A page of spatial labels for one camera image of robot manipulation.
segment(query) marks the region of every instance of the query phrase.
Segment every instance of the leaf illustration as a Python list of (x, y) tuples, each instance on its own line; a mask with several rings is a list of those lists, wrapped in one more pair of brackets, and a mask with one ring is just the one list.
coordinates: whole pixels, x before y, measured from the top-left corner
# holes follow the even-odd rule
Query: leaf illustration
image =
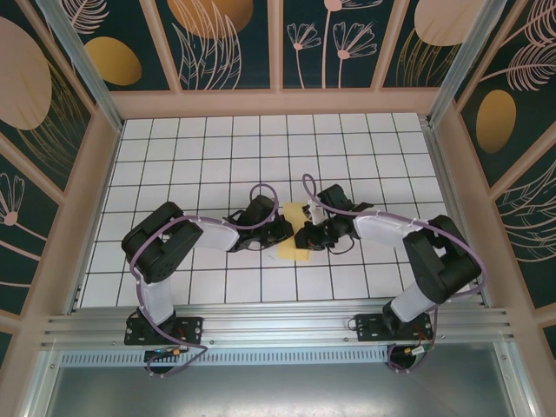
[(556, 38), (556, 0), (535, 0), (525, 26), (529, 42), (538, 46), (552, 43)]
[(93, 34), (109, 14), (106, 0), (61, 0), (61, 4), (73, 29), (83, 35)]
[(556, 43), (528, 44), (516, 52), (505, 72), (511, 89), (539, 91), (556, 73)]

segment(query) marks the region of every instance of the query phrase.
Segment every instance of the dark green wallpaper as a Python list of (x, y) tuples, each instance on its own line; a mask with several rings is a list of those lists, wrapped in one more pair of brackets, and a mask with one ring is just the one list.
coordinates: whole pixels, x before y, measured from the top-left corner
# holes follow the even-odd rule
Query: dark green wallpaper
[(543, 331), (545, 333), (546, 341), (548, 342), (548, 347), (556, 360), (556, 325), (544, 328)]
[(284, 1), (284, 88), (321, 89), (323, 72), (327, 88), (371, 85), (393, 3), (352, 3), (330, 11), (320, 0)]
[(0, 156), (0, 309), (20, 314), (58, 206)]
[[(445, 10), (440, 8), (443, 3), (450, 4), (454, 13), (446, 15)], [(460, 36), (456, 44), (439, 46), (437, 43), (444, 43), (443, 38), (448, 38), (450, 25), (445, 30), (438, 29), (439, 32), (435, 32), (435, 35), (430, 34), (438, 27), (442, 28), (445, 22), (454, 26), (465, 15), (466, 8), (456, 9), (457, 4), (459, 3), (447, 0), (410, 1), (383, 87), (439, 87), (442, 84), (465, 37)], [(428, 33), (435, 41), (434, 44), (425, 42), (431, 42), (428, 37), (422, 40), (415, 28), (418, 6), (424, 8), (429, 15), (427, 21), (420, 25), (426, 26), (420, 33)]]
[(90, 113), (15, 2), (0, 3), (0, 133), (60, 189)]
[(556, 302), (556, 146), (496, 201), (536, 308)]
[(527, 4), (461, 111), (490, 185), (556, 120), (555, 8)]
[(10, 347), (11, 334), (0, 332), (0, 368), (2, 368), (3, 360), (8, 353)]
[(456, 102), (458, 100), (460, 100), (460, 97), (463, 94), (463, 92), (465, 91), (467, 85), (469, 84), (469, 81), (471, 80), (471, 77), (475, 74), (475, 70), (477, 70), (477, 67), (479, 66), (480, 62), (485, 57), (486, 52), (490, 48), (490, 45), (493, 43), (493, 39), (496, 37), (496, 35), (498, 34), (498, 31), (500, 30), (500, 26), (502, 26), (502, 24), (506, 20), (507, 14), (510, 12), (510, 10), (512, 9), (512, 7), (514, 5), (515, 5), (515, 0), (507, 0), (506, 1), (506, 6), (504, 6), (502, 14), (500, 15), (499, 19), (497, 20), (496, 24), (494, 25), (493, 30), (490, 32), (490, 36), (488, 37), (485, 44), (483, 45), (482, 50), (480, 50), (480, 53), (477, 55), (477, 58), (475, 59), (473, 65), (471, 66), (471, 68), (467, 72), (467, 75), (466, 75), (465, 79), (463, 80), (463, 82), (461, 83), (461, 86), (458, 88), (458, 90), (455, 93)]
[(212, 3), (156, 0), (182, 88), (270, 88), (267, 0)]

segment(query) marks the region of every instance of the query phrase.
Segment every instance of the cable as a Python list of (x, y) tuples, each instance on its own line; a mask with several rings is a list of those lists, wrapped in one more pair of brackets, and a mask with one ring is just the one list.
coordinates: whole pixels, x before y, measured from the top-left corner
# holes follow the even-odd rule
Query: cable
[(259, 228), (260, 226), (262, 226), (263, 224), (270, 222), (276, 212), (278, 211), (278, 207), (279, 207), (279, 203), (278, 203), (278, 194), (276, 193), (276, 190), (273, 189), (271, 186), (269, 186), (268, 184), (257, 184), (255, 185), (250, 191), (249, 191), (249, 198), (251, 200), (253, 200), (253, 191), (257, 188), (266, 188), (269, 189), (272, 194), (274, 195), (274, 199), (275, 199), (275, 205), (272, 208), (272, 211), (270, 212), (270, 214), (268, 215), (268, 217), (266, 219), (264, 219), (262, 222), (259, 222), (253, 226), (238, 226), (236, 224), (230, 224), (228, 222), (225, 222), (224, 220), (216, 220), (216, 219), (212, 219), (210, 217), (200, 217), (198, 215), (183, 215), (181, 217), (178, 217), (177, 219), (174, 219), (168, 223), (166, 223), (164, 226), (162, 226), (160, 229), (158, 229), (149, 239), (147, 239), (147, 241), (141, 245), (141, 247), (137, 250), (136, 254), (133, 256), (133, 258), (131, 258), (131, 262), (129, 263), (129, 271), (131, 272), (131, 274), (135, 277), (136, 279), (136, 292), (137, 292), (137, 300), (139, 301), (139, 309), (141, 310), (142, 315), (145, 317), (145, 319), (147, 319), (147, 321), (149, 322), (149, 325), (162, 337), (164, 337), (165, 339), (175, 343), (178, 347), (188, 347), (188, 348), (197, 348), (197, 349), (201, 349), (201, 352), (199, 352), (198, 354), (194, 355), (189, 361), (185, 362), (183, 365), (180, 365), (179, 367), (174, 367), (172, 369), (170, 369), (166, 374), (155, 374), (151, 369), (150, 369), (150, 364), (152, 363), (152, 361), (148, 361), (147, 362), (147, 370), (149, 371), (149, 375), (151, 377), (157, 375), (159, 378), (164, 378), (164, 376), (170, 376), (173, 374), (177, 374), (179, 372), (181, 372), (183, 369), (185, 369), (186, 367), (188, 367), (191, 363), (193, 363), (194, 361), (196, 361), (198, 358), (200, 358), (205, 352), (207, 352), (207, 350), (209, 350), (208, 347), (204, 346), (204, 345), (198, 345), (195, 343), (189, 343), (186, 341), (180, 341), (179, 339), (176, 339), (175, 337), (172, 337), (169, 334), (166, 334), (164, 331), (162, 331), (154, 322), (153, 318), (151, 317), (149, 311), (147, 310), (147, 308), (145, 307), (145, 300), (142, 297), (142, 292), (141, 292), (141, 273), (136, 269), (136, 264), (137, 264), (137, 260), (139, 259), (139, 256), (142, 255), (142, 253), (145, 251), (145, 249), (155, 240), (158, 238), (158, 236), (162, 235), (166, 230), (168, 230), (169, 228), (171, 228), (172, 226), (174, 226), (177, 223), (180, 222), (185, 222), (185, 221), (192, 221), (192, 222), (209, 222), (209, 223), (215, 223), (215, 224), (222, 224), (225, 225), (229, 228), (235, 228), (237, 230), (252, 230), (254, 228)]
[[(313, 192), (309, 191), (309, 187), (307, 185), (308, 180), (311, 181), (311, 183), (313, 184)], [(404, 217), (403, 215), (396, 215), (394, 213), (388, 213), (386, 211), (372, 210), (372, 211), (362, 211), (362, 212), (359, 212), (359, 213), (355, 213), (353, 211), (339, 210), (337, 208), (330, 207), (327, 204), (324, 204), (323, 202), (321, 202), (319, 200), (319, 198), (315, 195), (316, 194), (316, 182), (314, 181), (314, 178), (310, 174), (303, 174), (303, 177), (301, 178), (301, 182), (303, 183), (303, 188), (305, 189), (305, 192), (308, 194), (309, 198), (311, 200), (313, 200), (314, 202), (316, 202), (317, 204), (319, 204), (321, 207), (323, 207), (327, 211), (331, 211), (332, 213), (336, 213), (337, 215), (351, 215), (351, 216), (354, 216), (354, 217), (358, 217), (360, 215), (361, 216), (377, 215), (377, 216), (381, 216), (381, 217), (390, 217), (391, 219), (395, 219), (395, 220), (398, 220), (398, 221), (401, 221), (401, 222), (412, 223), (416, 226), (421, 226), (422, 228), (426, 228), (428, 230), (431, 230), (437, 235), (444, 236), (449, 241), (452, 241), (453, 243), (458, 245), (460, 248), (464, 249), (473, 258), (473, 260), (475, 262), (477, 262), (477, 265), (479, 265), (481, 273), (483, 274), (483, 279), (482, 279), (482, 282), (480, 282), (477, 287), (469, 289), (467, 291), (464, 291), (463, 293), (457, 293), (455, 295), (452, 295), (450, 300), (452, 300), (454, 298), (460, 298), (460, 297), (463, 297), (465, 295), (477, 294), (487, 284), (488, 272), (487, 272), (487, 267), (485, 266), (485, 263), (480, 259), (480, 257), (477, 255), (477, 253), (472, 248), (470, 248), (464, 241), (462, 241), (461, 239), (458, 239), (454, 235), (451, 235), (448, 232), (442, 230), (441, 228), (436, 228), (435, 226), (432, 226), (432, 225), (430, 225), (426, 222), (422, 222), (418, 219), (408, 219), (407, 217)]]
[(327, 249), (328, 249), (328, 252), (329, 252), (330, 254), (332, 254), (332, 255), (344, 255), (344, 254), (346, 254), (346, 253), (349, 252), (351, 249), (353, 249), (354, 246), (355, 246), (355, 240), (354, 240), (354, 238), (351, 237), (351, 236), (349, 236), (349, 238), (351, 239), (351, 246), (350, 246), (349, 248), (347, 248), (346, 250), (344, 250), (344, 251), (342, 251), (342, 252), (332, 252), (332, 251), (330, 250), (330, 248), (327, 248)]

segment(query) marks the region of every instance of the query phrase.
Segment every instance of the gold circle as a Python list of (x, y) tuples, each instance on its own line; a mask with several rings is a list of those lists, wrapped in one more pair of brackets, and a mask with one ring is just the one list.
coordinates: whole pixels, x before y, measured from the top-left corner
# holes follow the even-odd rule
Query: gold circle
[(433, 46), (453, 46), (466, 40), (484, 0), (420, 0), (415, 32)]
[(104, 81), (130, 85), (141, 78), (141, 63), (125, 43), (113, 37), (100, 36), (88, 41), (85, 49)]
[(512, 96), (495, 89), (483, 99), (477, 114), (477, 142), (485, 152), (494, 154), (504, 148), (512, 135), (517, 109)]
[(0, 119), (31, 130), (49, 113), (52, 81), (49, 62), (33, 38), (0, 17)]
[(245, 29), (253, 16), (253, 0), (168, 0), (168, 6), (180, 25), (188, 32), (207, 39), (225, 37), (222, 30), (216, 33), (217, 19), (213, 3), (222, 19), (227, 16), (238, 33)]

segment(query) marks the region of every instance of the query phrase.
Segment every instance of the purple cable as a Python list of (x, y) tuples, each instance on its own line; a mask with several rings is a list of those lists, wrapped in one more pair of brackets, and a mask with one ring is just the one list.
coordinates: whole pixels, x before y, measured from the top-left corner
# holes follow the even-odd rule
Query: purple cable
[(141, 245), (141, 247), (137, 250), (136, 254), (133, 256), (133, 258), (131, 258), (131, 262), (129, 263), (129, 271), (131, 272), (131, 274), (135, 277), (136, 279), (136, 292), (137, 292), (137, 300), (139, 301), (139, 309), (141, 310), (142, 314), (144, 315), (145, 319), (147, 319), (147, 321), (149, 322), (149, 325), (162, 337), (166, 338), (169, 341), (172, 341), (173, 343), (175, 343), (176, 345), (178, 345), (179, 347), (181, 346), (186, 346), (188, 348), (198, 348), (201, 349), (201, 352), (199, 352), (198, 354), (196, 354), (195, 356), (193, 356), (193, 358), (191, 358), (189, 361), (185, 362), (183, 365), (179, 366), (179, 367), (174, 367), (171, 370), (169, 370), (166, 374), (155, 374), (151, 368), (150, 365), (152, 364), (152, 362), (157, 359), (158, 356), (153, 356), (148, 362), (147, 362), (147, 370), (149, 371), (150, 376), (158, 376), (159, 378), (164, 378), (164, 376), (171, 376), (173, 374), (177, 374), (178, 372), (181, 372), (183, 369), (185, 369), (186, 367), (188, 367), (191, 363), (193, 363), (194, 361), (196, 361), (199, 357), (201, 357), (205, 352), (207, 352), (207, 350), (209, 350), (208, 347), (203, 346), (203, 345), (198, 345), (195, 343), (189, 343), (186, 341), (181, 341), (179, 339), (176, 339), (175, 337), (170, 336), (169, 334), (166, 334), (165, 332), (163, 332), (153, 321), (153, 318), (151, 317), (149, 311), (145, 308), (145, 301), (142, 298), (142, 293), (141, 293), (141, 274), (139, 273), (139, 271), (136, 270), (136, 264), (137, 264), (137, 260), (139, 259), (139, 256), (141, 256), (141, 254), (144, 252), (144, 250), (147, 248), (148, 245), (150, 245), (155, 239), (158, 238), (159, 235), (161, 235), (162, 233), (164, 233), (166, 230), (168, 230), (169, 228), (171, 228), (172, 226), (174, 226), (177, 223), (180, 222), (185, 222), (187, 220), (191, 220), (194, 222), (209, 222), (209, 223), (214, 223), (214, 224), (222, 224), (225, 226), (228, 226), (230, 228), (235, 228), (237, 230), (252, 230), (254, 228), (259, 228), (260, 226), (262, 226), (263, 224), (270, 222), (273, 217), (275, 216), (276, 212), (278, 211), (278, 194), (276, 193), (276, 190), (273, 189), (271, 186), (269, 186), (268, 184), (257, 184), (255, 185), (251, 191), (249, 192), (249, 199), (253, 200), (253, 191), (257, 188), (266, 188), (269, 189), (275, 199), (275, 205), (274, 207), (272, 207), (272, 211), (270, 212), (270, 215), (268, 215), (268, 217), (266, 219), (264, 219), (262, 222), (259, 222), (257, 224), (254, 224), (253, 226), (238, 226), (236, 224), (231, 224), (228, 222), (225, 222), (224, 220), (217, 220), (217, 219), (212, 219), (210, 217), (200, 217), (198, 215), (183, 215), (182, 217), (178, 217), (177, 219), (172, 220), (171, 222), (165, 224), (164, 226), (162, 226), (160, 229), (158, 229), (149, 239), (147, 239), (147, 241)]
[[(313, 185), (313, 192), (311, 192), (309, 190), (309, 187), (307, 185), (308, 180), (311, 181), (311, 183)], [(485, 263), (482, 261), (482, 259), (480, 259), (480, 257), (477, 255), (477, 253), (475, 251), (473, 251), (464, 241), (462, 241), (461, 239), (458, 239), (456, 236), (451, 235), (448, 232), (445, 232), (444, 230), (442, 230), (440, 228), (436, 228), (435, 226), (431, 226), (428, 223), (421, 222), (417, 219), (408, 219), (408, 218), (404, 217), (403, 215), (396, 215), (394, 213), (388, 213), (386, 211), (373, 210), (373, 211), (363, 211), (363, 212), (360, 212), (360, 213), (354, 213), (353, 211), (339, 210), (337, 208), (330, 207), (330, 206), (324, 204), (323, 202), (321, 202), (318, 199), (318, 197), (315, 195), (316, 194), (316, 182), (314, 181), (314, 178), (310, 174), (303, 174), (303, 177), (301, 178), (301, 181), (303, 182), (303, 188), (305, 189), (305, 192), (308, 194), (309, 198), (312, 201), (319, 204), (324, 209), (326, 209), (327, 211), (331, 211), (332, 213), (336, 213), (338, 215), (352, 215), (354, 217), (358, 217), (360, 215), (378, 215), (378, 216), (382, 216), (382, 217), (390, 217), (390, 218), (395, 219), (395, 220), (399, 220), (399, 221), (407, 222), (407, 223), (412, 223), (412, 224), (415, 224), (417, 226), (421, 226), (422, 228), (427, 228), (428, 230), (433, 231), (437, 235), (441, 235), (441, 236), (446, 237), (448, 240), (452, 241), (456, 245), (463, 248), (475, 260), (475, 262), (477, 262), (477, 264), (479, 265), (480, 270), (483, 274), (483, 280), (477, 287), (469, 289), (467, 291), (464, 291), (463, 293), (458, 293), (458, 294), (452, 295), (452, 297), (450, 299), (463, 297), (465, 295), (472, 295), (472, 294), (479, 293), (481, 291), (481, 289), (483, 289), (485, 287), (485, 285), (487, 284), (488, 272), (487, 272), (487, 267), (485, 266)], [(438, 326), (437, 319), (438, 319), (438, 306), (436, 306), (434, 308), (434, 330), (433, 330), (434, 333), (433, 333), (433, 340), (431, 342), (433, 346), (434, 346), (434, 342), (436, 341), (436, 329), (437, 329), (437, 326)], [(396, 347), (396, 344), (390, 345), (388, 347), (388, 352), (387, 352), (388, 367), (395, 372), (406, 371), (409, 374), (409, 370), (406, 370), (406, 369), (403, 369), (402, 367), (399, 367), (398, 365), (393, 363), (392, 360), (390, 359), (391, 356), (392, 356), (392, 352), (394, 351), (395, 347)], [(425, 362), (425, 359), (427, 358), (427, 356), (428, 356), (428, 354), (425, 354), (425, 357), (423, 359), (421, 359), (420, 362), (413, 367), (412, 372), (414, 372), (415, 370), (419, 369), (422, 366), (422, 364)]]

